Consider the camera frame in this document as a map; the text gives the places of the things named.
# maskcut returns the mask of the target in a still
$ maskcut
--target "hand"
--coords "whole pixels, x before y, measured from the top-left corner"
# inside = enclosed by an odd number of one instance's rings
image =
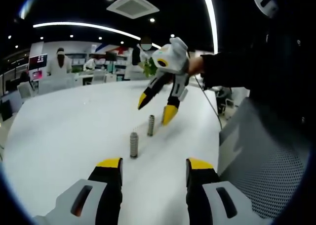
[[[189,76],[194,76],[200,73],[203,73],[203,58],[197,57],[197,58],[190,58],[189,59],[189,69],[188,74]]]

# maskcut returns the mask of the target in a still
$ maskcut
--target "face mask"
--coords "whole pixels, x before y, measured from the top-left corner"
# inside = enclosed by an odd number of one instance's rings
[[[143,50],[150,50],[152,44],[140,44],[140,46],[143,48]]]

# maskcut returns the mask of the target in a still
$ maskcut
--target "cable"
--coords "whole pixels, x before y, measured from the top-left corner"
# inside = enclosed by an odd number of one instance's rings
[[[198,84],[199,88],[202,90],[202,92],[203,92],[203,94],[205,95],[205,97],[206,97],[208,103],[209,103],[210,106],[212,107],[212,109],[213,109],[213,111],[214,111],[214,113],[215,113],[215,115],[216,115],[216,117],[217,117],[217,119],[218,119],[218,122],[219,122],[219,124],[220,124],[220,126],[221,126],[221,130],[222,130],[222,129],[223,129],[223,126],[222,126],[222,122],[221,122],[221,120],[220,120],[220,118],[219,118],[219,115],[216,113],[216,110],[214,109],[214,107],[213,107],[211,101],[209,100],[209,98],[207,97],[207,95],[205,94],[205,92],[203,91],[203,88],[202,88],[201,84],[199,83],[197,77],[196,77],[196,76],[194,76],[194,77],[195,77],[195,79],[196,79],[196,81],[197,81],[197,84]]]

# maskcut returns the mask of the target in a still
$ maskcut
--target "curved led light strip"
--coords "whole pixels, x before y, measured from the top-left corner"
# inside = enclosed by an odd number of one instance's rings
[[[119,31],[119,30],[105,27],[105,26],[99,26],[99,25],[93,25],[93,24],[87,24],[87,23],[79,23],[79,22],[48,22],[48,23],[33,25],[33,28],[43,27],[43,26],[85,26],[85,27],[91,27],[91,28],[96,28],[96,29],[100,29],[100,30],[115,32],[115,33],[125,35],[125,36],[131,37],[133,39],[140,41],[140,37],[132,35],[132,34],[127,33],[127,32],[124,32],[124,31]],[[154,44],[154,43],[153,43],[153,47],[161,48],[160,46],[158,46],[157,44]]]
[[[215,21],[215,12],[212,0],[205,0],[209,19],[211,21],[212,35],[213,35],[213,45],[214,45],[214,54],[218,53],[218,43],[217,43],[217,27]]]

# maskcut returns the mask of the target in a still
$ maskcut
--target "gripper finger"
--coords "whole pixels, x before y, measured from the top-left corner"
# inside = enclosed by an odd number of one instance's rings
[[[139,102],[138,102],[138,109],[140,110],[145,105],[147,105],[151,99],[161,91],[163,85],[168,83],[170,79],[172,78],[171,73],[162,72],[160,70],[157,70],[156,75],[153,77],[153,79],[149,82],[147,88],[142,93]]]

